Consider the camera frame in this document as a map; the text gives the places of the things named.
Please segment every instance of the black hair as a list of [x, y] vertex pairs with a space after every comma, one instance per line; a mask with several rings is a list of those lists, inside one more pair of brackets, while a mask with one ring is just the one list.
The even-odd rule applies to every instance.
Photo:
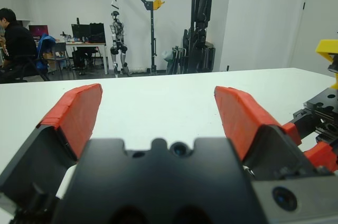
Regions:
[[16, 15], [13, 10], [3, 8], [0, 10], [0, 21], [5, 18], [8, 22], [16, 22]]

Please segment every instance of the red monitor screen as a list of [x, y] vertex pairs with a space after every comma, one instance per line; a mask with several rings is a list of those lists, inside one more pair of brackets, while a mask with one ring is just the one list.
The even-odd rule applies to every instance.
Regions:
[[33, 37], [42, 37], [43, 34], [48, 35], [48, 27], [47, 25], [30, 25], [30, 32], [32, 33]]

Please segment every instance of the screw hole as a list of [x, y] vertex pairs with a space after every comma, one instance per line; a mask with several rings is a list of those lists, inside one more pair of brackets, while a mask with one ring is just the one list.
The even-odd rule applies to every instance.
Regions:
[[145, 155], [146, 155], [145, 152], [136, 152], [133, 154], [133, 158], [141, 158]]
[[333, 111], [333, 109], [334, 109], [333, 106], [327, 106], [327, 107], [325, 107], [326, 111]]
[[170, 147], [170, 152], [177, 157], [187, 157], [190, 153], [188, 146], [180, 142], [173, 144]]
[[273, 197], [277, 205], [285, 211], [295, 211], [297, 209], [297, 198], [288, 189], [276, 187], [273, 190]]

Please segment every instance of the yellow robot part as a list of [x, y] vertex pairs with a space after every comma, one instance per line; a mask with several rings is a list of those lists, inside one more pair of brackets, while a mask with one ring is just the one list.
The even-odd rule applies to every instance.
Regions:
[[161, 0], [155, 0], [153, 3], [154, 10], [159, 9], [164, 3], [165, 1], [162, 2]]
[[[321, 40], [316, 52], [329, 62], [333, 62], [333, 57], [338, 55], [338, 40]], [[336, 83], [331, 88], [338, 89], [338, 73], [335, 73]]]

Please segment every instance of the robot leg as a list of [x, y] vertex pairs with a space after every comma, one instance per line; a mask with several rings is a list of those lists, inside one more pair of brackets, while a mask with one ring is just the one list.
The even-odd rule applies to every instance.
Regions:
[[127, 52], [127, 50], [128, 50], [128, 48], [125, 45], [123, 45], [121, 47], [121, 63], [122, 63], [123, 72], [126, 75], [128, 75], [129, 77], [131, 77], [131, 74], [130, 74], [129, 68], [128, 68], [128, 64], [126, 63], [126, 52]]
[[111, 55], [112, 63], [114, 65], [114, 74], [115, 74], [116, 78], [117, 78], [117, 75], [118, 75], [118, 70], [117, 70], [118, 65], [117, 65], [117, 62], [116, 62], [116, 55], [117, 54], [118, 54], [118, 49], [111, 47], [110, 48], [110, 55]]

